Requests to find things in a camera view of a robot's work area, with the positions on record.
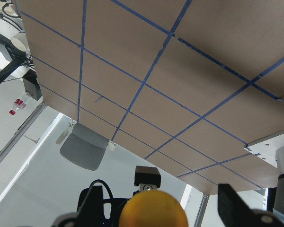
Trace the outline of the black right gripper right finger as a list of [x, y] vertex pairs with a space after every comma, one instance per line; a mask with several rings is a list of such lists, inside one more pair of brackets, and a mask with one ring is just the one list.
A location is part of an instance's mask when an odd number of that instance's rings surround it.
[[218, 214], [226, 227], [280, 227], [271, 212], [251, 209], [227, 183], [218, 184]]

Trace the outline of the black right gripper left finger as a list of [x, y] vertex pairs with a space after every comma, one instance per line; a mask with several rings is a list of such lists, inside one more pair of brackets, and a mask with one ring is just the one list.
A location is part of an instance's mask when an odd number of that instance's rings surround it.
[[58, 216], [53, 227], [101, 227], [104, 222], [103, 190], [92, 186], [77, 212]]

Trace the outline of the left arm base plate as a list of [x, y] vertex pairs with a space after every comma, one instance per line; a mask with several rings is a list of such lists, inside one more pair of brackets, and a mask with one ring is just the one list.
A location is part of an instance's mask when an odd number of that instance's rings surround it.
[[284, 130], [251, 142], [245, 149], [284, 174]]

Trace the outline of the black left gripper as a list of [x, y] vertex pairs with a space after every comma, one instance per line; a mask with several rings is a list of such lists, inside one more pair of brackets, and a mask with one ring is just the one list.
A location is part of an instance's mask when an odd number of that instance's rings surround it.
[[[121, 212], [128, 202], [127, 198], [115, 198], [108, 184], [100, 179], [94, 180], [90, 186], [101, 186], [103, 190], [104, 222], [102, 227], [117, 227]], [[151, 166], [136, 166], [134, 175], [134, 186], [139, 191], [156, 190], [161, 187], [161, 175], [158, 168]], [[89, 188], [83, 189], [79, 196], [77, 211], [85, 199]]]

